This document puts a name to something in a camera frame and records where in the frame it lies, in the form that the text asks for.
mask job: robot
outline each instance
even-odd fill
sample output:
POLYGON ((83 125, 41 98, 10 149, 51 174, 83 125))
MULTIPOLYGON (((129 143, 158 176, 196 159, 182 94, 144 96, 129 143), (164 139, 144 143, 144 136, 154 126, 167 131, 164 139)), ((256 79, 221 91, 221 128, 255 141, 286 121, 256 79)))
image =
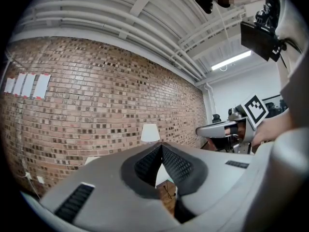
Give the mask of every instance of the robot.
MULTIPOLYGON (((212 0, 197 0, 211 13, 212 0)), ((225 0, 219 1, 228 6, 225 0)), ((101 157, 29 205, 57 231, 263 231, 273 224, 309 177, 308 67, 305 41, 286 35, 284 24, 297 14, 288 0, 266 0, 254 25, 242 24, 242 43, 285 68, 297 66, 281 95, 298 129, 262 144, 255 155, 205 151, 174 143, 153 143, 101 157), (155 189, 161 165, 178 187, 175 215, 155 189)), ((231 110, 231 125, 248 118, 231 110)), ((197 134, 223 137, 219 122, 197 134)))

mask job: white wall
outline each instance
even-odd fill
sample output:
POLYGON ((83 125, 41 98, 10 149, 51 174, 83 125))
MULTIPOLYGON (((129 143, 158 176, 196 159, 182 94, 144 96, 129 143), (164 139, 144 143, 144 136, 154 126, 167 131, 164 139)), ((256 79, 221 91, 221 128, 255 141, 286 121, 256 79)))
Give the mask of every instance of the white wall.
POLYGON ((228 117, 228 109, 241 104, 252 94, 261 99, 279 95, 281 90, 276 64, 255 68, 244 74, 212 83, 216 113, 221 120, 228 117))

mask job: person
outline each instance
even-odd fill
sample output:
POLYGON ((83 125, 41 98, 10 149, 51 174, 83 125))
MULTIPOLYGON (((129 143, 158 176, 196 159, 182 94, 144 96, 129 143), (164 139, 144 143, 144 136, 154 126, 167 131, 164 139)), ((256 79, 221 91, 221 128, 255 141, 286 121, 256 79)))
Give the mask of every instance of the person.
MULTIPOLYGON (((229 3, 238 3, 243 0, 228 0, 229 3)), ((289 0, 280 0, 281 12, 276 35, 279 39, 292 39, 300 51, 304 51, 308 46, 309 33, 306 23, 297 9, 289 0)), ((280 58, 277 62, 277 69, 281 81, 281 87, 288 83, 288 77, 297 67, 297 62, 301 58, 301 52, 295 50, 290 45, 287 45, 287 51, 282 51, 283 61, 280 58)), ((295 128, 295 123, 291 116, 290 110, 285 110, 282 114, 272 118, 266 118, 257 127, 252 146, 261 144, 263 141, 273 141, 282 133, 295 128)), ((238 124, 238 133, 241 136, 244 134, 244 124, 238 124)), ((225 134, 231 133, 230 128, 225 129, 225 134)))

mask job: black mesh vent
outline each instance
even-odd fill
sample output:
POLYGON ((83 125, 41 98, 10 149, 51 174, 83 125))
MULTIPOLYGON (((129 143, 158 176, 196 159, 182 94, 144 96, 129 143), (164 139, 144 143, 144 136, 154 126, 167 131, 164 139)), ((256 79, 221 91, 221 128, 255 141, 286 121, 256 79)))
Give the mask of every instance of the black mesh vent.
POLYGON ((151 186, 155 186, 158 168, 161 165, 162 151, 161 147, 157 147, 148 155, 139 160, 134 168, 137 176, 151 186))
POLYGON ((80 184, 79 187, 56 210, 55 215, 69 223, 72 223, 89 198, 93 189, 94 187, 80 184))
POLYGON ((162 146, 163 149, 163 164, 166 169, 169 170, 169 175, 175 182, 178 184, 185 180, 192 172, 192 164, 175 154, 165 146, 162 146))

